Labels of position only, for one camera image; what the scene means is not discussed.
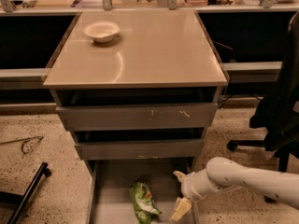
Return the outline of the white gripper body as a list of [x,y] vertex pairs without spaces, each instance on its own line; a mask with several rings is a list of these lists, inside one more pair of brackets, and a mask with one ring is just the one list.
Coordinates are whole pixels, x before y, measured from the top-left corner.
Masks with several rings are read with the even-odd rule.
[[212,191],[206,170],[189,173],[180,183],[183,196],[195,203],[204,200]]

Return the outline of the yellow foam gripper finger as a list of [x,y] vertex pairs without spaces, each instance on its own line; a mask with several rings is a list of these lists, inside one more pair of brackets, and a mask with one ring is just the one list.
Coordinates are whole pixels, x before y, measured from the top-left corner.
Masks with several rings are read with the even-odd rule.
[[177,198],[170,219],[179,222],[192,208],[192,202],[187,198]]
[[184,178],[185,178],[185,174],[184,173],[182,173],[181,171],[174,171],[173,172],[173,175],[178,179],[178,182],[179,183],[181,183],[183,180],[184,180]]

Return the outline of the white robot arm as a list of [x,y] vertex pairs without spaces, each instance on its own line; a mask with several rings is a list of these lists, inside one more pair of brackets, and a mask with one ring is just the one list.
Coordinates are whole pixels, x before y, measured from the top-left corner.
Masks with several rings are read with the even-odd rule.
[[247,187],[275,201],[299,208],[299,174],[249,168],[223,157],[208,161],[206,168],[187,175],[175,171],[182,198],[177,198],[170,220],[179,222],[195,203],[208,194]]

